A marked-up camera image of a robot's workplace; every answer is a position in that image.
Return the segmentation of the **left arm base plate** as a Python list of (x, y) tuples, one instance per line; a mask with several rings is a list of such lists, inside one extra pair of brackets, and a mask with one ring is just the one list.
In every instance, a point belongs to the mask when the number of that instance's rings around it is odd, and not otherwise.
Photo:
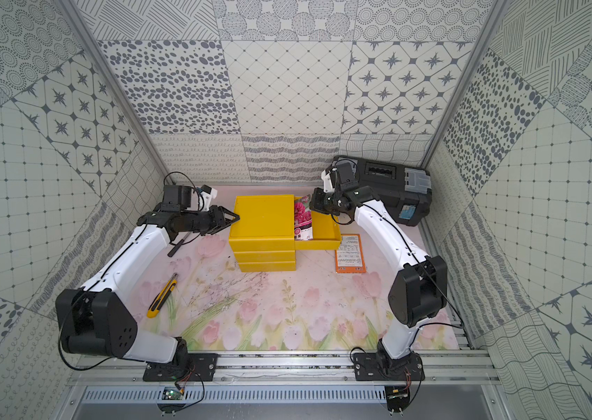
[(142, 380), (147, 383), (191, 381), (212, 382), (217, 368), (218, 353), (189, 353), (182, 362), (149, 362)]

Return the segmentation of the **yellow drawer cabinet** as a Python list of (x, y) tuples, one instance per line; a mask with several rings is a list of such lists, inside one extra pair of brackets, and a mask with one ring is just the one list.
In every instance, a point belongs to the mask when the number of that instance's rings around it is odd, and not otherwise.
[(294, 201), (288, 195), (236, 197), (229, 244), (240, 271), (295, 271)]

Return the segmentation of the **pink flower seed bag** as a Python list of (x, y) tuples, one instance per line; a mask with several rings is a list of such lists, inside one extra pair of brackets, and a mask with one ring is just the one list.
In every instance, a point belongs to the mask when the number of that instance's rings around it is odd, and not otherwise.
[(305, 195), (294, 201), (294, 240), (313, 240), (313, 220), (310, 209), (311, 196)]

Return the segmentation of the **yellow top drawer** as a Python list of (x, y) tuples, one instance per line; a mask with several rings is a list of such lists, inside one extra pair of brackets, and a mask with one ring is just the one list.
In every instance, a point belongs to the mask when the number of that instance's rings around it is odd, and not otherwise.
[(295, 241), (296, 250), (337, 250), (341, 243), (338, 225), (329, 215), (312, 212), (313, 240)]

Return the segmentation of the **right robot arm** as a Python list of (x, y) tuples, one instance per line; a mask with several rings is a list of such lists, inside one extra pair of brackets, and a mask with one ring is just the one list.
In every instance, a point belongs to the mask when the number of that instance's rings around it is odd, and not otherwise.
[(324, 215), (347, 215), (376, 243), (395, 270), (388, 303), (394, 320), (379, 341), (378, 353), (398, 361), (413, 352), (421, 327), (448, 303), (447, 266), (443, 258), (417, 246), (399, 227), (369, 187), (327, 191), (315, 188), (312, 209)]

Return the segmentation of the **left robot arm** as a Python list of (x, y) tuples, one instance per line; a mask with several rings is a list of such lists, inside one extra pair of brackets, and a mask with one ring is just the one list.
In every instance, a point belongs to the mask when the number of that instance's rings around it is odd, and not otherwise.
[(154, 210), (142, 215), (129, 240), (98, 273), (56, 299), (60, 355), (96, 355), (184, 369), (184, 339), (142, 331), (127, 301), (143, 273), (180, 233), (214, 235), (239, 222), (223, 206), (207, 211)]

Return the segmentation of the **orange seed bag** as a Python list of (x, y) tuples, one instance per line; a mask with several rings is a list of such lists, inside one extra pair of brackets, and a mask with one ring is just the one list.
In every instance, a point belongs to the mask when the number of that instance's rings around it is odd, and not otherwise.
[(366, 264), (360, 234), (343, 234), (339, 248), (336, 250), (336, 273), (364, 274), (365, 272)]

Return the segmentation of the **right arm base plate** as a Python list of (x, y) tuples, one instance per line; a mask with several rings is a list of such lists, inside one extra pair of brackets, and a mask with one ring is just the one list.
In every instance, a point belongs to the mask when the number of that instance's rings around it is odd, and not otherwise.
[(389, 381), (404, 383), (424, 381), (425, 372), (421, 356), (412, 352), (401, 359), (392, 359), (384, 353), (352, 353), (350, 359), (358, 382)]

